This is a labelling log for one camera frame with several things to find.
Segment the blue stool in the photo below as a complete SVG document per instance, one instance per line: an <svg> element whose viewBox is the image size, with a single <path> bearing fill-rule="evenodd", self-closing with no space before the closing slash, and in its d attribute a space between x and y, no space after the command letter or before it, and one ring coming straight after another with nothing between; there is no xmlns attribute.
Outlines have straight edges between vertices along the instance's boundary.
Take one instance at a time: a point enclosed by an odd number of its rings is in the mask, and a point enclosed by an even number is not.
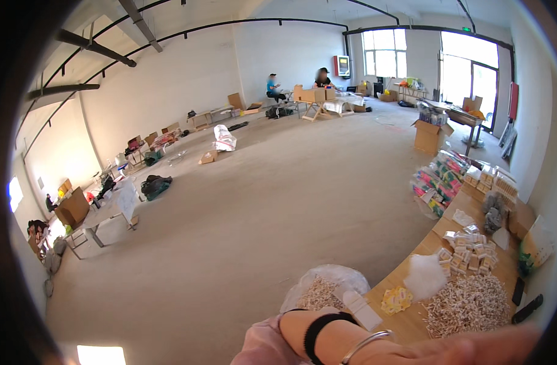
<svg viewBox="0 0 557 365"><path fill-rule="evenodd" d="M122 176L124 176L125 178L126 178L127 176L124 175L124 169L125 169L127 166L128 166L128 162L127 162L126 164L124 164L124 165L118 167L118 171L119 171L120 174L121 174Z"/></svg>

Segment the pile of yellow cards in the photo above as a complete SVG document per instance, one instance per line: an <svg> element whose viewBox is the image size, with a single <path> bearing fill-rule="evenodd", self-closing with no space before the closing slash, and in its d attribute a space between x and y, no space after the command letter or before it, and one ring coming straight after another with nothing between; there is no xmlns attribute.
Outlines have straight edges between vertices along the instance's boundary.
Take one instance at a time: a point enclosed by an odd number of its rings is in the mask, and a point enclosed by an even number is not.
<svg viewBox="0 0 557 365"><path fill-rule="evenodd" d="M392 290L388 289L384 293L382 300L382 310L392 315L405 310L412 303L412 293L408 289L398 286Z"/></svg>

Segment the black pants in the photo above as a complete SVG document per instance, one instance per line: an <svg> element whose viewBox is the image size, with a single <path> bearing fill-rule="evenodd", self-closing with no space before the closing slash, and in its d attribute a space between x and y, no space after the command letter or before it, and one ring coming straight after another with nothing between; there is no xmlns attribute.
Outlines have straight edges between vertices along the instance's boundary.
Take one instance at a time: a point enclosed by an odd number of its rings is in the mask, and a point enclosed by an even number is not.
<svg viewBox="0 0 557 365"><path fill-rule="evenodd" d="M287 99L287 97L284 94L273 94L270 91L266 92L266 96L269 97L269 98L274 98L277 101L277 103L278 103L278 99L281 99L281 100L286 100Z"/></svg>

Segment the bundle of colorful packages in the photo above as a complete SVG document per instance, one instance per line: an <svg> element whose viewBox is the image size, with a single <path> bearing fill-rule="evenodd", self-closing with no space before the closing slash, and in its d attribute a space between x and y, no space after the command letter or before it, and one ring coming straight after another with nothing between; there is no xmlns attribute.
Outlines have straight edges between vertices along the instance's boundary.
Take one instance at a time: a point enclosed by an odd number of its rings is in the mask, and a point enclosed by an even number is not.
<svg viewBox="0 0 557 365"><path fill-rule="evenodd" d="M469 166L458 153L440 150L428 166L413 175L410 186L440 218L463 186Z"/></svg>

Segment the black elastic band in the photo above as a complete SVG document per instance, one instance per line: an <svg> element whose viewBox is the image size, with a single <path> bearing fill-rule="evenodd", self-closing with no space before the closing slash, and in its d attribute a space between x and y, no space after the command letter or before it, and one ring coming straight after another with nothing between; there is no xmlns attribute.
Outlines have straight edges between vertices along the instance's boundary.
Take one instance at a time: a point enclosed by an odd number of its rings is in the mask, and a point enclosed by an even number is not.
<svg viewBox="0 0 557 365"><path fill-rule="evenodd" d="M319 332L325 327L329 322L338 321L342 319L343 321L348 321L357 325L355 319L349 313L339 312L323 315L313 321L307 332L305 333L305 353L309 356L309 359L315 365L324 365L321 360L315 354L315 342L317 341L317 336Z"/></svg>

